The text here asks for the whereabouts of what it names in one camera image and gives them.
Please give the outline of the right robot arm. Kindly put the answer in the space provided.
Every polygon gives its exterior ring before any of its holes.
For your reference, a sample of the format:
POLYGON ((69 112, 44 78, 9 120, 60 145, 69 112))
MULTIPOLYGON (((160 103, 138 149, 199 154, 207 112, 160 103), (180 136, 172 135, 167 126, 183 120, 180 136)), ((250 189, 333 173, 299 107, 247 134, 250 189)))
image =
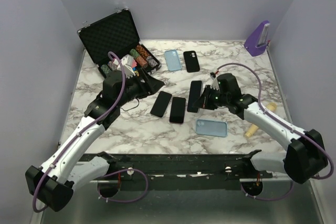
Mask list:
POLYGON ((193 106, 206 110, 228 108, 230 113, 258 126, 284 148, 284 153, 256 150, 246 155, 241 165, 246 177, 255 177, 260 171, 278 172, 303 184, 328 165, 319 132, 295 127, 260 105, 254 96, 242 94, 231 73, 221 74, 212 85, 206 85, 193 106))

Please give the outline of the phone from blue case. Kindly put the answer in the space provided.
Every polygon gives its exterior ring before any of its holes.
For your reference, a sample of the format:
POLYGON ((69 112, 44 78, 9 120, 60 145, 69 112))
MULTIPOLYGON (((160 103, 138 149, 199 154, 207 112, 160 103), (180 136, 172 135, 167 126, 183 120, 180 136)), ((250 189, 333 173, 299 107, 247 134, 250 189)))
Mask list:
POLYGON ((172 98, 172 95, 170 93, 160 91, 159 95, 157 96, 157 99, 150 111, 150 114, 159 118, 162 118, 163 115, 166 112, 166 109, 169 105, 169 102, 172 98))

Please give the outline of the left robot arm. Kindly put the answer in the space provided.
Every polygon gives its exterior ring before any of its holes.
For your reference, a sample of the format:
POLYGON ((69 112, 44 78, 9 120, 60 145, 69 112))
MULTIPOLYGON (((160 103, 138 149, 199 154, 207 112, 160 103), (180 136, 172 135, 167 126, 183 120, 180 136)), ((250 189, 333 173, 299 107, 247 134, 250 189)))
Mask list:
POLYGON ((134 99, 144 99, 156 94, 164 82, 140 70, 138 75, 126 77, 116 70, 107 75, 102 91, 88 105, 77 128, 63 145, 39 167, 30 166, 25 178, 33 196, 33 210, 39 200, 46 208, 58 212, 72 198, 77 187, 103 177, 112 179, 116 166, 104 155, 96 156, 83 168, 75 168, 88 147, 119 117, 120 108, 134 99))

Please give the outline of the black phone case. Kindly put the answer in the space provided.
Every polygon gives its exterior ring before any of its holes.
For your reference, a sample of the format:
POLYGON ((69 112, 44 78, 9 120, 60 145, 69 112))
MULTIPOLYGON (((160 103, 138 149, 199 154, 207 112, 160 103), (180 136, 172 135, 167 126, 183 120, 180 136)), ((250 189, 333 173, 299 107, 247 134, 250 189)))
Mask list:
POLYGON ((188 73, 200 71, 200 65, 195 51, 185 51, 183 52, 183 57, 188 73))

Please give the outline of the black cased phone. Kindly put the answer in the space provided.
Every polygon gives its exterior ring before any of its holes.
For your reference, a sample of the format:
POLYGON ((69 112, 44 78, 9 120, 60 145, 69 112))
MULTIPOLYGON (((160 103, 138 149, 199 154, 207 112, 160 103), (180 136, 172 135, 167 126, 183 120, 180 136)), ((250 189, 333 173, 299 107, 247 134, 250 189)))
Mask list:
POLYGON ((174 124, 183 124, 185 116, 186 99, 173 97, 169 122, 174 124))

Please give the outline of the light blue phone case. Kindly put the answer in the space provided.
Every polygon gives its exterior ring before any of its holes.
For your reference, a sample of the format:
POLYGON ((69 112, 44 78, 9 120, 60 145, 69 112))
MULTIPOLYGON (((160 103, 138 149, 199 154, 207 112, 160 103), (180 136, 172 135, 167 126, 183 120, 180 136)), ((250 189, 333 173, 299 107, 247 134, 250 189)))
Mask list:
POLYGON ((175 49, 164 52, 167 68, 170 72, 182 70, 179 55, 175 49))

